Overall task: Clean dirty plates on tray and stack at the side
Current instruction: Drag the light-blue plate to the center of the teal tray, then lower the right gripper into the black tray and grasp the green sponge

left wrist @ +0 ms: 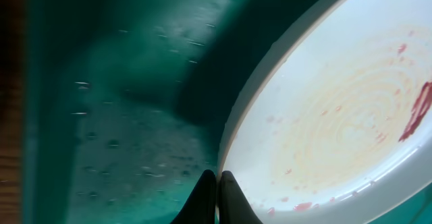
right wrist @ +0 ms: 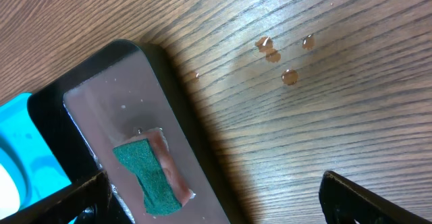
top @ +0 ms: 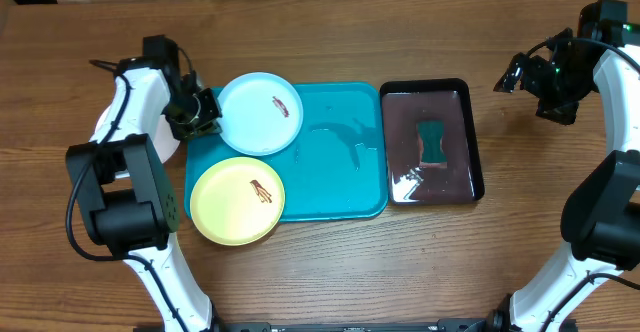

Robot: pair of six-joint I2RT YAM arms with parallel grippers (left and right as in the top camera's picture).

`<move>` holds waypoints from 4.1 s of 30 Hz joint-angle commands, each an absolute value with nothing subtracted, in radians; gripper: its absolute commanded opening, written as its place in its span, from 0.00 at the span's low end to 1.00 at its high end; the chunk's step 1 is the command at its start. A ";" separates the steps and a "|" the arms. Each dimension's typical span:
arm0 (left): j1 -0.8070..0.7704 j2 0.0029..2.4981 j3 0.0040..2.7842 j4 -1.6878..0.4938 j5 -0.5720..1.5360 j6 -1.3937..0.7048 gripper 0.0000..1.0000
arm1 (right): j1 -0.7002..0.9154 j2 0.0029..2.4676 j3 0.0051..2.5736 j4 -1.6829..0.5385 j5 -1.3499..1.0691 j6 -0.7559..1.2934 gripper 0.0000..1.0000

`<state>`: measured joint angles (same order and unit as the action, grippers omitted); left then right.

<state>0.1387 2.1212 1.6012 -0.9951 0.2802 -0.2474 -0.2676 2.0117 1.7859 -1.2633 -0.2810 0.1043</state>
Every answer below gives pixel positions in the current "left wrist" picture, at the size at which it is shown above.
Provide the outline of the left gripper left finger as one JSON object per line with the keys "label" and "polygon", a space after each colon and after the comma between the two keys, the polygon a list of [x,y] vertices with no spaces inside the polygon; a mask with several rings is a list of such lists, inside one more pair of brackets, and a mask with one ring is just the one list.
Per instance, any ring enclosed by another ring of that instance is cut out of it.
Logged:
{"label": "left gripper left finger", "polygon": [[203,171],[181,211],[171,224],[214,224],[217,180],[215,174]]}

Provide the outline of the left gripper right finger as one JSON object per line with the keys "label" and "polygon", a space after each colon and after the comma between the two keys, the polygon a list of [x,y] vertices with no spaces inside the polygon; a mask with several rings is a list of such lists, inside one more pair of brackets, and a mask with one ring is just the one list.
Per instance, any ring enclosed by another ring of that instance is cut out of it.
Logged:
{"label": "left gripper right finger", "polygon": [[221,174],[218,183],[218,209],[220,224],[263,224],[231,171]]}

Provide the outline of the light blue plate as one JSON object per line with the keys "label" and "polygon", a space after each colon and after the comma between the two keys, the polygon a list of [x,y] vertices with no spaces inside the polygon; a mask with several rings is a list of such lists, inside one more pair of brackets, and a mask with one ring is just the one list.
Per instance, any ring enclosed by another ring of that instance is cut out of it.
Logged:
{"label": "light blue plate", "polygon": [[431,183],[431,0],[318,0],[225,124],[218,166],[263,223],[369,223]]}

